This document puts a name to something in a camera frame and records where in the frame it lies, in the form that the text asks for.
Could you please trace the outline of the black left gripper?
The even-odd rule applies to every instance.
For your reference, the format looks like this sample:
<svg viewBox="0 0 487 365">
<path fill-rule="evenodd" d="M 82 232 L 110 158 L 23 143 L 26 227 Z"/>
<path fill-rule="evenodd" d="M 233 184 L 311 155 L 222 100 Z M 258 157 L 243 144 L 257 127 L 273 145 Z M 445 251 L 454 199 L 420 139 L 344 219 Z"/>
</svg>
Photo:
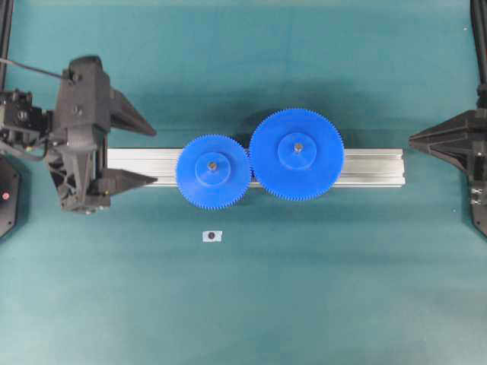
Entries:
<svg viewBox="0 0 487 365">
<path fill-rule="evenodd" d="M 110 89 L 100 57 L 73 59 L 62 75 L 65 79 L 60 81 L 45 159 L 61 209 L 93 214 L 108 203 L 103 196 L 157 182 L 157 178 L 127 170 L 103 170 L 110 126 L 147 136 L 157 132 L 123 93 Z"/>
</svg>

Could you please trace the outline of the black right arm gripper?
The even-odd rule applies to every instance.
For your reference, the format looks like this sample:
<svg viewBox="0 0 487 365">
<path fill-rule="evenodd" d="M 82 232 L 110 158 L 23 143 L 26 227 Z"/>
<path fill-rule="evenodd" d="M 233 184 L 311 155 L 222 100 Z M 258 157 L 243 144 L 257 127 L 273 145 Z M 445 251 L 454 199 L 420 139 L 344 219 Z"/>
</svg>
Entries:
<svg viewBox="0 0 487 365">
<path fill-rule="evenodd" d="M 467 174 L 472 222 L 486 236 L 486 109 L 461 113 L 411 135 L 409 146 Z"/>
</svg>

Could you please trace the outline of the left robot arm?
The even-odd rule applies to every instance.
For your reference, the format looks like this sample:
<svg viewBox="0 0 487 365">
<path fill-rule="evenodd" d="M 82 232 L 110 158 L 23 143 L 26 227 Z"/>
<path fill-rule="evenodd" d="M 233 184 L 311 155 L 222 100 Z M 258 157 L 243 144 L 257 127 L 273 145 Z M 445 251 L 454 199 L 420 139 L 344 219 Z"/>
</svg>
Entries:
<svg viewBox="0 0 487 365">
<path fill-rule="evenodd" d="M 156 179 L 107 166 L 111 129 L 154 136 L 156 131 L 112 87 L 99 56 L 70 61 L 58 76 L 56 107 L 33 105 L 30 92 L 1 93 L 1 150 L 46 164 L 64 211 L 91 214 L 114 195 Z"/>
</svg>

